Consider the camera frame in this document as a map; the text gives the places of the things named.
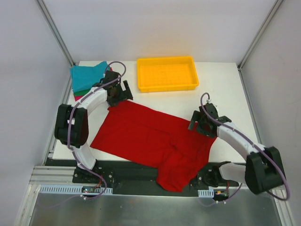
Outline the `red t shirt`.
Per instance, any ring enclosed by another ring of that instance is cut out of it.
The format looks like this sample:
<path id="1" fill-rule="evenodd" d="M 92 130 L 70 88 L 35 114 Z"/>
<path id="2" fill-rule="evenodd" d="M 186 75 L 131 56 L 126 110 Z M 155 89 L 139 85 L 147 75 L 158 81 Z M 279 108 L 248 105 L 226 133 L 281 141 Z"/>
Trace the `red t shirt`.
<path id="1" fill-rule="evenodd" d="M 189 130 L 189 121 L 123 101 L 109 107 L 91 147 L 158 170 L 156 182 L 182 192 L 209 160 L 215 138 Z"/>

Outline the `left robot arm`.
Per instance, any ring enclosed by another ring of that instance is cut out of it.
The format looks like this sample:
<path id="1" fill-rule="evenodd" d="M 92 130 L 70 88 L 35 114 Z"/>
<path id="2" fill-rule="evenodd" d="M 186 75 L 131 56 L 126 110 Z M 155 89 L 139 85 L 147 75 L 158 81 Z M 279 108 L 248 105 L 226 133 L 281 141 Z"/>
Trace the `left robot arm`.
<path id="1" fill-rule="evenodd" d="M 61 104 L 57 110 L 54 136 L 72 152 L 78 167 L 84 169 L 83 178 L 89 183 L 99 179 L 99 171 L 94 168 L 96 159 L 87 143 L 89 136 L 88 117 L 101 104 L 117 106 L 133 95 L 122 74 L 108 70 L 90 91 L 72 105 Z"/>

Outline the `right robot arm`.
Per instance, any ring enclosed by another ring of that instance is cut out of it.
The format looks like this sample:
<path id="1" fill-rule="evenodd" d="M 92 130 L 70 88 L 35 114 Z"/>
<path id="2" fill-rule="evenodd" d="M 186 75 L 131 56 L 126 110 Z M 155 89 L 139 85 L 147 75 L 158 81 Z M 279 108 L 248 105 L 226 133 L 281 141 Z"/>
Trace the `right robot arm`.
<path id="1" fill-rule="evenodd" d="M 219 138 L 229 144 L 245 160 L 245 165 L 224 161 L 213 166 L 215 187 L 228 180 L 245 184 L 253 194 L 261 194 L 279 186 L 288 187 L 280 152 L 253 142 L 227 116 L 219 116 L 213 104 L 205 104 L 194 111 L 188 127 L 198 133 Z"/>

